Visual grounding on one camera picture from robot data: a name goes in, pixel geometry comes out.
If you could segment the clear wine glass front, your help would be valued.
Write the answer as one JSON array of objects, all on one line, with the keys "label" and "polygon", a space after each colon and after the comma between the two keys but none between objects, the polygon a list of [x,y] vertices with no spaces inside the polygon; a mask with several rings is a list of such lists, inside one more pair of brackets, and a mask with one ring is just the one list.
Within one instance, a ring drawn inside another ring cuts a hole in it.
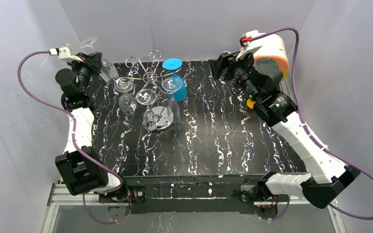
[{"label": "clear wine glass front", "polygon": [[143,126],[148,131],[154,131],[157,127],[157,117],[152,111],[151,106],[156,102],[157,94],[152,89],[143,88],[136,94],[136,101],[146,106],[143,114]]}]

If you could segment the clear wine glass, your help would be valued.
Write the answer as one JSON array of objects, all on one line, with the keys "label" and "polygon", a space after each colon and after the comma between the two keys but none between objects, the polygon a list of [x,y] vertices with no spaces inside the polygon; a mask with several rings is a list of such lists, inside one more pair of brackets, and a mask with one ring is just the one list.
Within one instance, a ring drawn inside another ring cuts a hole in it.
[{"label": "clear wine glass", "polygon": [[143,88],[136,94],[136,101],[146,106],[143,114],[143,126],[148,131],[154,131],[157,127],[157,117],[152,111],[151,106],[156,102],[157,94],[152,89]]},{"label": "clear wine glass", "polygon": [[[95,36],[90,37],[82,41],[79,45],[80,48],[83,48],[86,51],[86,54],[92,54],[99,52],[94,47],[94,43],[96,42],[97,38]],[[104,55],[102,55],[102,67],[100,77],[105,80],[107,84],[113,83],[118,77],[118,72],[114,66],[114,64],[109,61]]]},{"label": "clear wine glass", "polygon": [[137,108],[135,97],[130,93],[134,87],[134,81],[128,77],[120,77],[115,80],[114,88],[120,93],[119,107],[126,115],[132,115]]}]

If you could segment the orange plastic goblet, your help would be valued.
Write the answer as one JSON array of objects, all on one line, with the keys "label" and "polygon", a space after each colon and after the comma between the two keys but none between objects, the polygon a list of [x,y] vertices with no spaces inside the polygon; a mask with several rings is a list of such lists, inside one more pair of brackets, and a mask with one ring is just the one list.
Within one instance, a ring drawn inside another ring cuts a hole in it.
[{"label": "orange plastic goblet", "polygon": [[250,108],[250,109],[254,109],[255,104],[256,104],[256,102],[255,102],[254,100],[247,99],[247,101],[246,101],[246,105],[247,105],[247,107]]}]

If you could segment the chrome wine glass rack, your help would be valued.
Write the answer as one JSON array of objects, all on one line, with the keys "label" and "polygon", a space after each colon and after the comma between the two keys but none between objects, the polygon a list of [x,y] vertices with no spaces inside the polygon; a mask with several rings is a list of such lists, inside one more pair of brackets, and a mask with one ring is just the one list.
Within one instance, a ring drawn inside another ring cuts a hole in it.
[{"label": "chrome wine glass rack", "polygon": [[177,72],[182,67],[178,58],[162,60],[162,53],[153,50],[148,59],[155,64],[146,68],[142,61],[130,56],[125,60],[127,68],[139,65],[144,71],[140,78],[121,77],[114,82],[114,88],[122,95],[119,106],[127,115],[135,113],[137,106],[146,107],[142,114],[142,126],[152,131],[168,129],[179,116],[179,106],[175,101],[176,93],[180,92],[184,82]]}]

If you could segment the clear champagne flute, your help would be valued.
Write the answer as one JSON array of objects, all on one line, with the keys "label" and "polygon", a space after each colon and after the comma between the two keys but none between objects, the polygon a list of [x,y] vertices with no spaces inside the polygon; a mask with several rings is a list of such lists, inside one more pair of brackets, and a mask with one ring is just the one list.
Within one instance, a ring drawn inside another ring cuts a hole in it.
[{"label": "clear champagne flute", "polygon": [[169,77],[163,81],[162,86],[169,98],[167,103],[168,120],[171,123],[175,123],[179,118],[179,105],[175,101],[175,93],[181,88],[181,81],[177,78]]}]

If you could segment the aluminium rail frame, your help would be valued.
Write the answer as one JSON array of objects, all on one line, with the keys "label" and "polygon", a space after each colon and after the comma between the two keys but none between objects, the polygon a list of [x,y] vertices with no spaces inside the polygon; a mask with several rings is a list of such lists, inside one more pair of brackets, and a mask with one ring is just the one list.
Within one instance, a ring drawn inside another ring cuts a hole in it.
[{"label": "aluminium rail frame", "polygon": [[[96,194],[72,196],[63,182],[50,194],[49,233],[331,233],[345,230],[339,214],[292,197],[280,220],[256,215],[256,204],[232,195],[270,171],[298,175],[306,168],[283,138],[246,112],[225,84],[191,82],[181,121],[163,132],[141,126],[144,108],[119,110],[112,86],[94,83],[93,144],[101,160],[132,186],[133,203]],[[143,197],[139,203],[136,198]]]}]

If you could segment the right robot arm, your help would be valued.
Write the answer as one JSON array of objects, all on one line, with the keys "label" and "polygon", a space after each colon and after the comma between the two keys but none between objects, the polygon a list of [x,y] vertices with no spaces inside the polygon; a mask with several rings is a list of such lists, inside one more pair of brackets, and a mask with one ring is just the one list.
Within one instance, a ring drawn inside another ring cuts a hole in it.
[{"label": "right robot arm", "polygon": [[237,59],[234,53],[224,52],[208,64],[214,79],[236,82],[259,118],[289,143],[310,171],[304,175],[269,172],[257,181],[254,196],[298,196],[322,209],[360,175],[358,169],[319,148],[311,140],[312,133],[305,132],[297,105],[278,89],[284,75],[276,61],[255,59],[252,53]]}]

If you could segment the white orange cylindrical appliance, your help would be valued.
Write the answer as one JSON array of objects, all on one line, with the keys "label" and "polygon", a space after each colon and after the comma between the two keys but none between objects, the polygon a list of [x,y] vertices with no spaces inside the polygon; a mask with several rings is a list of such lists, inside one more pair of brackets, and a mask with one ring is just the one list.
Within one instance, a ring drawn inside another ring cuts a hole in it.
[{"label": "white orange cylindrical appliance", "polygon": [[252,41],[251,45],[255,45],[256,47],[261,46],[261,48],[254,52],[254,62],[261,58],[273,59],[283,73],[283,78],[281,79],[283,81],[289,71],[289,62],[283,39],[276,34],[272,34]]}]

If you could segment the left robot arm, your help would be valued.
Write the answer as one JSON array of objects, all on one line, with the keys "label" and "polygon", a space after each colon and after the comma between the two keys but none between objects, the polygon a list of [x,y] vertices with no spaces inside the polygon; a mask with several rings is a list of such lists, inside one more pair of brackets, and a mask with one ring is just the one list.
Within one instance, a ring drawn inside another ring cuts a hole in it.
[{"label": "left robot arm", "polygon": [[127,201],[130,189],[126,181],[104,169],[92,144],[94,114],[86,88],[90,78],[102,71],[102,54],[74,55],[68,48],[60,48],[57,55],[70,66],[55,75],[63,91],[61,104],[69,114],[68,142],[63,154],[55,158],[61,178],[73,196],[94,192],[113,201]]}]

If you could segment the blue plastic wine glass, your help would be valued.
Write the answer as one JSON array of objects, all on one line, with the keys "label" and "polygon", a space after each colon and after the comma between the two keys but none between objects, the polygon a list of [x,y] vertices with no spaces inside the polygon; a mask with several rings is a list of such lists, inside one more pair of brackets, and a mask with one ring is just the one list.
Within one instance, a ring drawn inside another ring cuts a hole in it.
[{"label": "blue plastic wine glass", "polygon": [[163,81],[163,88],[174,101],[182,101],[187,97],[184,80],[177,74],[182,67],[182,61],[178,58],[170,58],[163,62],[164,70],[169,71],[168,77]]}]

